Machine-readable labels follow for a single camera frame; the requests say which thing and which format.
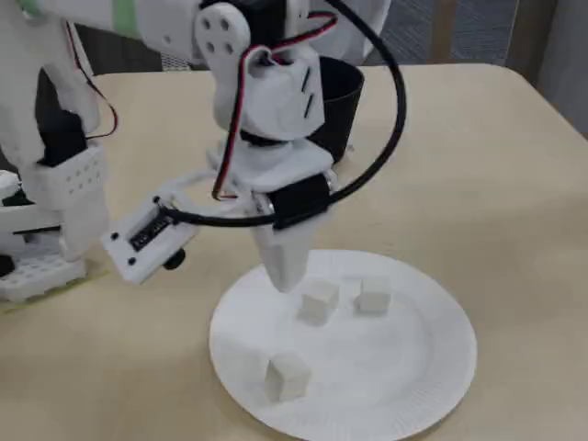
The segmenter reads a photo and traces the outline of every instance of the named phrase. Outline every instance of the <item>table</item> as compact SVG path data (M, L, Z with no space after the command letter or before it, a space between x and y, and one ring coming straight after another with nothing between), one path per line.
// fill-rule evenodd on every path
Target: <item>table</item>
M579 438L588 414L588 143L500 67L404 71L410 117L400 149L337 208L316 247L404 260L468 312L477 377L458 409L417 439ZM371 161L393 118L385 69L366 74L343 177ZM221 132L207 73L98 82L121 114L106 143L117 218L164 180L202 166ZM90 258L107 276L0 316L3 439L288 439L243 412L209 362L212 311L259 262L250 235L208 229L187 252L179 270L134 287L96 249Z

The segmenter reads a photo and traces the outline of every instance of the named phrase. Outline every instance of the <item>floor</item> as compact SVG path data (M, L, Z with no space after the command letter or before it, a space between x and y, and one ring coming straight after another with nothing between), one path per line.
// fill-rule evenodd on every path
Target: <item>floor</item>
M428 59L435 0L394 0L383 38L400 62ZM517 0L460 0L452 58L501 64L506 58ZM367 60L379 63L377 54Z

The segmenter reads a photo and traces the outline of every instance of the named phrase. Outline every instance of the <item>black wire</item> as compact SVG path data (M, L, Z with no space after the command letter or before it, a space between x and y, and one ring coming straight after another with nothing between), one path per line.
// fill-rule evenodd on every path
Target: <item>black wire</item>
M366 24L365 21L363 21L351 8L349 8L349 6L347 6L341 0L325 1L334 7L337 11L339 11L342 16L346 17L372 43L374 48L376 48L390 69L390 73L392 74L394 85L396 87L397 97L396 122L386 147L384 147L374 163L368 167L363 174L361 174L355 181L337 191L336 193L333 193L329 197L328 205L331 206L356 193L365 184L367 184L390 159L396 150L396 147L398 146L402 133L404 132L408 105L406 98L406 84L404 83L401 68L384 41L368 24ZM277 220L276 215L229 219L200 216L196 213L187 213L165 207L160 207L160 210L163 214L169 216L175 221L207 227L253 228L270 225L275 223Z

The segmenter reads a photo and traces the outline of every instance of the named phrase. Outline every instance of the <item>black container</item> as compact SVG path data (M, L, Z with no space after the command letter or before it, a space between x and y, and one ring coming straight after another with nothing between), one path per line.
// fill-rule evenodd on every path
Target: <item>black container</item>
M325 122L309 140L338 163L347 148L365 79L355 66L329 57L321 57L321 79Z

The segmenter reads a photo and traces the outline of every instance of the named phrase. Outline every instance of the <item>white plate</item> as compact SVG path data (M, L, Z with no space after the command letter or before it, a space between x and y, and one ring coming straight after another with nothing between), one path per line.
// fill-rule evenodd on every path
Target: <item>white plate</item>
M388 315L357 315L363 276L388 276L396 297ZM356 251L314 251L307 279L339 283L331 320L297 319L304 284L277 292L262 267L220 301L210 354L232 397L262 423L309 441L392 441L415 435L461 401L476 369L476 336L466 313L433 279L401 262ZM293 351L312 369L307 396L273 403L268 359Z

